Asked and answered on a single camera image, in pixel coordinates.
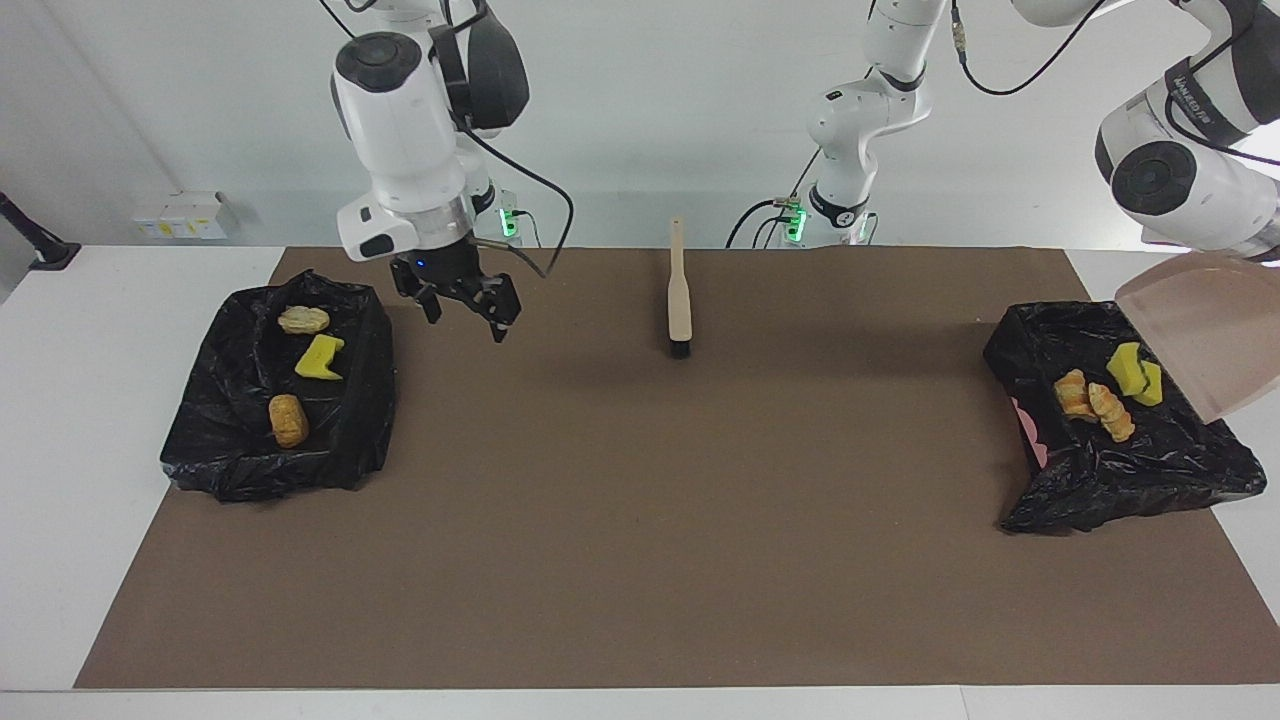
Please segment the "beige brush with black bristles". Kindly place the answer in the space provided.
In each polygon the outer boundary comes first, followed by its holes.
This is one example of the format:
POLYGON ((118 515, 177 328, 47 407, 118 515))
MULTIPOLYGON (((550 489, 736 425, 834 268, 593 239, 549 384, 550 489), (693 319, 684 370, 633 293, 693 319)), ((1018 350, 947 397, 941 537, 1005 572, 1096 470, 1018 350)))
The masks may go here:
POLYGON ((669 279, 667 286, 667 325, 669 355, 673 359, 686 359, 692 347, 692 304, 690 286, 685 272, 685 233, 684 219, 673 217, 669 222, 669 279))

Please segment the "black bag bin, pink inside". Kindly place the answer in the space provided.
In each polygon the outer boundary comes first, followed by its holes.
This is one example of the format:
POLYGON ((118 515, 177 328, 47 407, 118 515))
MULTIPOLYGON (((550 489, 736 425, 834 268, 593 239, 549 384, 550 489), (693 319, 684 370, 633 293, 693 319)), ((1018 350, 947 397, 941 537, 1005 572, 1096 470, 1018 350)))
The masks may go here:
POLYGON ((1012 401, 1030 477, 1000 525, 1009 533, 1088 532, 1129 516, 1207 509, 1262 495, 1267 478, 1225 421, 1203 423, 1164 379, 1152 407, 1129 402, 1132 438, 1069 416, 1055 383, 1070 372, 1112 386, 1107 361, 1126 342, 1155 359, 1114 302, 1059 301, 1009 307, 983 357, 1012 401))

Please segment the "white wall socket box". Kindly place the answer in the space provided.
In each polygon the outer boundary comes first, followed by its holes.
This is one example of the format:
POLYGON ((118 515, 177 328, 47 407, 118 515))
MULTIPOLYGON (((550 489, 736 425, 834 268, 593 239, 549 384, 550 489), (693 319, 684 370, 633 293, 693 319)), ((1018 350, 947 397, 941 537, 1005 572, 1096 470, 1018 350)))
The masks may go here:
POLYGON ((237 220, 225 196, 215 191, 174 193, 140 205, 131 222, 148 240, 229 240, 237 220))

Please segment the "beige plastic dustpan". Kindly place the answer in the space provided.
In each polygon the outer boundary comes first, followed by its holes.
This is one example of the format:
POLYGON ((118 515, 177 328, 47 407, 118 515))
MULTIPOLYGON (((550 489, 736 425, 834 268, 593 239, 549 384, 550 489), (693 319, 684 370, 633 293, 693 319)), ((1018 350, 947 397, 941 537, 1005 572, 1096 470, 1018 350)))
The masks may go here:
POLYGON ((1204 424, 1280 388, 1280 260, 1179 254, 1115 300, 1204 424))

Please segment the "black trash bag bin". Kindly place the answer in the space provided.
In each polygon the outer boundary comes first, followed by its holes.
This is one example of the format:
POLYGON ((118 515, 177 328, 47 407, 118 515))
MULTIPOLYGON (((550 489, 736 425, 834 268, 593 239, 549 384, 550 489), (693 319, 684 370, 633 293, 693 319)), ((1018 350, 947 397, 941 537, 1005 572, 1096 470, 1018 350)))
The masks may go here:
POLYGON ((160 464, 174 487, 223 502, 355 489, 383 468, 394 418, 393 328, 378 292, 306 270, 221 302, 196 354, 160 464), (276 316, 288 306, 330 314, 325 334, 346 342, 332 364, 343 380, 294 374, 311 337, 282 332, 276 316), (310 437, 296 448, 274 441, 268 405, 275 395, 297 396, 310 420, 310 437))

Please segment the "brown table mat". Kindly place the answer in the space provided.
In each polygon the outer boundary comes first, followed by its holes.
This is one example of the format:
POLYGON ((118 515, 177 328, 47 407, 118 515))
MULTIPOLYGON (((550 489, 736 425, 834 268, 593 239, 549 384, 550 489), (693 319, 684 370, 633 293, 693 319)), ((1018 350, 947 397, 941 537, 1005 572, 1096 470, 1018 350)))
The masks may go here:
POLYGON ((170 491, 79 688, 1280 683, 1280 626, 1208 510, 1014 536, 1021 420, 982 350, 1085 297, 1060 251, 692 251, 692 356, 662 251, 516 260, 497 345, 387 270, 381 471, 219 503, 170 491))

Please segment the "black angled stand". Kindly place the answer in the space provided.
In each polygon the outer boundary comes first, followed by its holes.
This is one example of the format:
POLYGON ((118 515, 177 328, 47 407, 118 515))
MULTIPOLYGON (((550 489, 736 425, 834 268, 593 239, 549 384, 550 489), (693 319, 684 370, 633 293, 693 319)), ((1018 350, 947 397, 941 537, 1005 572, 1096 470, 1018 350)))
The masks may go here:
POLYGON ((12 199, 0 191, 0 217, 3 217, 33 249, 32 272, 59 272, 70 265, 83 249, 82 243, 67 242, 31 219, 12 199))

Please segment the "brown bread-like lump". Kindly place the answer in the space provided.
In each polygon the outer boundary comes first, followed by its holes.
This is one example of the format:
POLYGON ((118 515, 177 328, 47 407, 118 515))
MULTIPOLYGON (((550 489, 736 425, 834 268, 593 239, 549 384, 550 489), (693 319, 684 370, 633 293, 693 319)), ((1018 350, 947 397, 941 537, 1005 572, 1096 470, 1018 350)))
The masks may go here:
POLYGON ((280 448, 296 448, 310 437, 310 420, 294 395, 275 395, 268 405, 271 433, 280 448))

